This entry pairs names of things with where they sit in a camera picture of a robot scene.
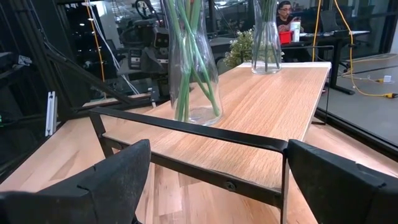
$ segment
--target black equipment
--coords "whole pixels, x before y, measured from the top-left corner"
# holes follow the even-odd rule
[[[297,140],[284,152],[318,223],[398,223],[398,179]]]
[[[149,141],[141,140],[37,193],[3,192],[0,223],[138,223],[149,162]]]

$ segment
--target black metal pole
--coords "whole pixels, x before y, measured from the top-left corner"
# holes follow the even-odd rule
[[[59,83],[55,79],[55,71],[45,55],[45,47],[43,37],[39,27],[35,23],[36,17],[33,10],[26,0],[9,0],[12,10],[16,15],[16,20],[21,27],[22,33],[32,52],[34,65],[38,68],[43,81],[50,91],[55,91],[58,96],[58,117],[65,121],[71,114],[71,105],[68,104],[67,98]]]
[[[353,95],[355,92],[353,90],[349,90],[337,85],[337,76],[338,76],[338,67],[340,62],[340,54],[341,48],[343,47],[343,39],[335,40],[335,48],[333,51],[333,60],[331,62],[331,74],[330,74],[330,83],[326,83],[330,86],[330,88],[340,91],[342,93],[346,93],[348,95]]]
[[[254,1],[255,0],[248,0],[248,23],[250,27],[254,26]]]
[[[209,18],[211,21],[210,31],[213,33],[213,36],[217,36],[217,23],[214,12],[214,0],[209,0]]]

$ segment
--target black metal frame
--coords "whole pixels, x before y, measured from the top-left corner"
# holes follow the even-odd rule
[[[88,115],[90,107],[73,108],[68,98],[67,90],[62,86],[62,78],[60,67],[68,69],[70,75],[83,80],[97,89],[105,92],[118,100],[117,108],[136,108],[139,106],[147,106],[151,103],[150,96],[144,96],[139,99],[132,99],[120,94],[105,83],[101,82],[97,77],[87,72],[74,61],[66,58],[59,50],[55,49],[51,43],[45,38],[43,28],[38,24],[39,18],[32,8],[30,0],[9,0],[12,9],[15,12],[16,19],[20,25],[23,35],[28,41],[34,64],[39,69],[46,87],[50,91],[55,91],[58,96],[58,118],[60,121],[67,121],[73,118],[79,118]]]
[[[151,162],[160,166],[172,169],[176,172],[189,175],[190,177],[202,180],[209,184],[221,187],[230,192],[234,192],[254,200],[275,206],[280,209],[280,223],[286,223],[287,214],[287,192],[289,189],[289,165],[284,154],[287,142],[280,139],[273,139],[264,136],[256,136],[253,134],[239,133],[225,129],[211,128],[197,124],[184,123],[169,119],[156,118],[142,114],[128,113],[125,111],[112,110],[109,108],[94,108],[90,111],[90,119],[93,123],[95,133],[105,157],[113,155],[112,148],[123,150],[128,147],[126,142],[108,138],[101,115],[112,116],[138,123],[148,124],[161,128],[167,128],[174,131],[195,134],[212,139],[242,144],[245,146],[256,147],[259,149],[270,150],[282,154],[282,187],[275,189],[261,186],[253,182],[249,182],[239,177],[218,172],[216,170],[204,169],[177,159],[168,157],[157,152],[152,152]]]

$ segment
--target green plant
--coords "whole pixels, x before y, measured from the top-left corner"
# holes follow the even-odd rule
[[[224,62],[227,66],[234,68],[242,63],[241,52],[244,62],[248,62],[252,57],[253,48],[253,29],[237,33],[236,40],[232,40],[230,52],[225,53]]]

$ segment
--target screw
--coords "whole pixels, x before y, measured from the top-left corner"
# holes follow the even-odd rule
[[[236,190],[236,186],[230,181],[225,182],[224,186],[225,186],[225,189],[227,189],[230,192],[234,192]]]

